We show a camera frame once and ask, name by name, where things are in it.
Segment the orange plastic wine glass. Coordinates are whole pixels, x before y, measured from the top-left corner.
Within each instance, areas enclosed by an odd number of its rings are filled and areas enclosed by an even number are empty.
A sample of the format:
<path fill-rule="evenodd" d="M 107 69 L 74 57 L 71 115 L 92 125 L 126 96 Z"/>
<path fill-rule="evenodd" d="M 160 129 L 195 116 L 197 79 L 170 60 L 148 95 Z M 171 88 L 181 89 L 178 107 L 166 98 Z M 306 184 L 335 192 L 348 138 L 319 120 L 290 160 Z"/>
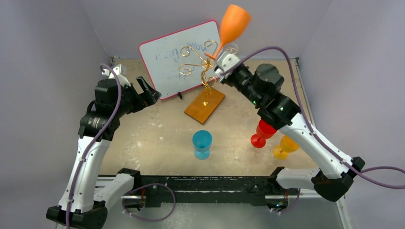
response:
<path fill-rule="evenodd" d="M 220 50 L 227 44 L 234 42 L 238 39 L 248 27 L 251 22 L 252 16 L 244 8 L 230 4 L 225 11 L 219 28 L 220 43 L 218 49 L 214 54 L 205 53 L 205 55 L 216 60 Z"/>

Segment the clear wine glass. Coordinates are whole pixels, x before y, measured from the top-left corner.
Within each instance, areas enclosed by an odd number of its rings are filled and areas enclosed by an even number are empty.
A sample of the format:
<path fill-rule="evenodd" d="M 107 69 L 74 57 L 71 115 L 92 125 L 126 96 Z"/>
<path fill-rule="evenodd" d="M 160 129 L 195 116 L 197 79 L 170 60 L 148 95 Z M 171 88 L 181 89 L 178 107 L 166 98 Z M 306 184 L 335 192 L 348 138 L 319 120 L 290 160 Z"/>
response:
<path fill-rule="evenodd" d="M 224 46 L 224 50 L 231 54 L 236 54 L 238 52 L 238 46 L 235 43 L 230 43 Z"/>

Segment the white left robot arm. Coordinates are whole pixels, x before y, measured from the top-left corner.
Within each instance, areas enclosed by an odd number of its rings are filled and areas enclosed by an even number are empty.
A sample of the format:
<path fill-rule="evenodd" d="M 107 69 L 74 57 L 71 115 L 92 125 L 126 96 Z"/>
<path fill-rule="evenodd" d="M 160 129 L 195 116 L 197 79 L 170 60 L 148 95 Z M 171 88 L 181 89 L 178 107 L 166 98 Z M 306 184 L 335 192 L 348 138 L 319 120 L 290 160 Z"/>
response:
<path fill-rule="evenodd" d="M 48 220 L 69 228 L 100 229 L 108 210 L 121 195 L 141 192 L 140 173 L 126 168 L 118 172 L 112 183 L 95 191 L 104 156 L 121 117 L 154 105 L 160 98 L 160 93 L 143 77 L 138 77 L 137 82 L 143 90 L 141 93 L 125 77 L 119 80 L 111 77 L 97 83 L 95 98 L 80 120 L 77 154 L 66 191 L 56 206 L 47 209 Z"/>

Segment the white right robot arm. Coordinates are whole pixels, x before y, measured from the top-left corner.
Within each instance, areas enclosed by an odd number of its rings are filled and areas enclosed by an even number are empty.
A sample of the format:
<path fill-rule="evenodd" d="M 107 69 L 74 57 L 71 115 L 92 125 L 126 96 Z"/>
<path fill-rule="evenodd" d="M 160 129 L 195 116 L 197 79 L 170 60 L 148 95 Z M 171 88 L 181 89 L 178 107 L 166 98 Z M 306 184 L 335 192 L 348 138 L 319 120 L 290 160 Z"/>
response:
<path fill-rule="evenodd" d="M 241 64 L 228 76 L 221 77 L 220 82 L 234 86 L 255 105 L 265 125 L 291 139 L 318 166 L 315 169 L 277 167 L 268 181 L 272 193 L 280 194 L 290 188 L 309 189 L 332 202 L 346 194 L 356 172 L 364 167 L 364 160 L 346 155 L 323 135 L 317 134 L 312 124 L 305 122 L 299 106 L 280 92 L 284 77 L 275 66 L 261 64 L 251 73 L 248 66 Z M 345 163 L 355 171 L 350 171 Z"/>

